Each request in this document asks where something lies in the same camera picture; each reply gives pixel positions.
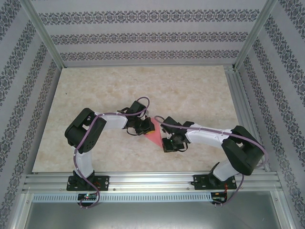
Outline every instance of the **marble floor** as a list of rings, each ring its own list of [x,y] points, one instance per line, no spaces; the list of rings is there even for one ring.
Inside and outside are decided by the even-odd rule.
[[[83,108],[115,112],[141,96],[151,100],[150,116],[222,129],[238,124],[222,66],[63,69],[33,172],[73,171],[64,132]],[[164,153],[146,137],[125,130],[102,132],[92,154],[96,172],[208,171],[225,159],[223,150],[203,144]]]

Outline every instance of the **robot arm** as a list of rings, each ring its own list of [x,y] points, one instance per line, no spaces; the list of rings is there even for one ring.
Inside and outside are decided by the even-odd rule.
[[[100,113],[95,113],[89,108],[85,108],[75,118],[65,131],[65,137],[68,139],[68,144],[72,146],[75,160],[78,167],[73,171],[73,180],[75,187],[88,189],[90,185],[85,182],[80,173],[89,181],[94,180],[94,170],[92,167],[92,148],[98,141],[102,131],[109,129],[135,129],[136,135],[146,134],[154,130],[154,125],[151,119],[147,117],[148,111],[143,111],[146,107],[138,101],[134,101],[131,107],[126,107],[116,113],[105,113],[98,117],[91,127],[91,130],[84,140],[81,147],[75,152],[76,147],[84,138],[87,129],[93,122],[94,118]]]
[[[239,173],[251,175],[258,162],[264,155],[260,148],[248,141],[219,134],[226,132],[234,135],[243,136],[256,142],[254,137],[242,126],[236,126],[234,129],[213,129],[200,126],[193,122],[185,122],[183,125],[174,121],[171,117],[167,117],[164,124],[175,126],[184,126],[192,129],[180,129],[162,125],[161,127],[168,134],[167,138],[163,138],[163,149],[165,152],[180,151],[190,143],[203,143],[217,148],[222,148],[228,157],[227,160],[217,163],[209,174],[209,182],[211,185],[217,186],[217,183],[226,181],[231,176]],[[218,133],[201,130],[209,129],[216,130]]]

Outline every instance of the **perforated metal strip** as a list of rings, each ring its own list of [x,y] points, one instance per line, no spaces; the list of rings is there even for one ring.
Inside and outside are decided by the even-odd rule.
[[[33,203],[78,202],[78,194],[34,194]],[[196,193],[102,193],[100,202],[202,202],[212,201],[210,192]]]

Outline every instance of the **enclosure wall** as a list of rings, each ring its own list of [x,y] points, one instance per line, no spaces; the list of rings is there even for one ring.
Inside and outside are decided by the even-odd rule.
[[[278,1],[239,69],[298,228],[305,228],[304,18],[304,0]]]
[[[233,64],[265,0],[32,1],[66,66]]]
[[[16,0],[0,1],[0,228],[31,172],[60,71]]]

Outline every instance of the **black mounting bracket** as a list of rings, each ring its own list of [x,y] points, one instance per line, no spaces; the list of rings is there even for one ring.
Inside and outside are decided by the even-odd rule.
[[[93,183],[99,191],[108,191],[109,176],[95,176],[93,172],[87,179]],[[95,189],[73,171],[73,176],[69,176],[68,178],[67,191],[95,191]]]
[[[194,181],[191,185],[194,185],[195,190],[221,190],[225,189],[236,189],[235,177],[229,177],[226,181],[219,181],[217,184],[210,182],[210,177],[208,174],[193,175]]]

